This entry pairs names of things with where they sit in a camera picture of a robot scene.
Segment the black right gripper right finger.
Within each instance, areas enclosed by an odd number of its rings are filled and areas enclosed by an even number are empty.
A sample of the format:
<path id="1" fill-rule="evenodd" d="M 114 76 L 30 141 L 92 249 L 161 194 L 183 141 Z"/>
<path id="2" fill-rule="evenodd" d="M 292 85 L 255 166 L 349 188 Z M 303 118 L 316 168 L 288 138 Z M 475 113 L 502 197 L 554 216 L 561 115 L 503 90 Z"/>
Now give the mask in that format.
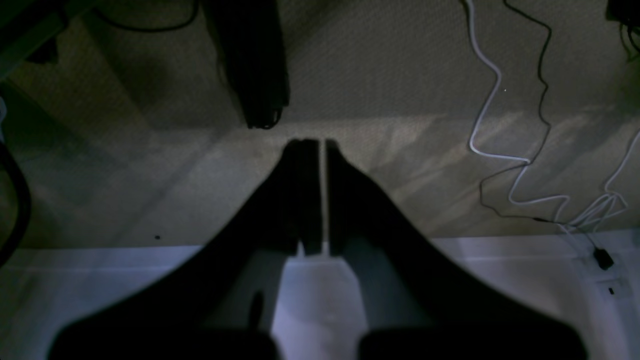
<path id="1" fill-rule="evenodd" d="M 330 253 L 354 272 L 359 360 L 586 360 L 574 328 L 485 284 L 431 244 L 326 143 Z"/>

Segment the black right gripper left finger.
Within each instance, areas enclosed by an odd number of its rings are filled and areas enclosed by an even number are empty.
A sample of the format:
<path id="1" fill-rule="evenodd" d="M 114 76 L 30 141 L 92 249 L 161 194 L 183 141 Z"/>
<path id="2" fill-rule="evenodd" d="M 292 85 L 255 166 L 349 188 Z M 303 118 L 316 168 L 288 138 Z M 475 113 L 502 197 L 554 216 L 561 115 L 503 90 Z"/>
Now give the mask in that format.
<path id="1" fill-rule="evenodd" d="M 282 271 L 321 250 L 320 143 L 295 139 L 200 251 L 141 291 L 58 332 L 50 360 L 279 360 Z"/>

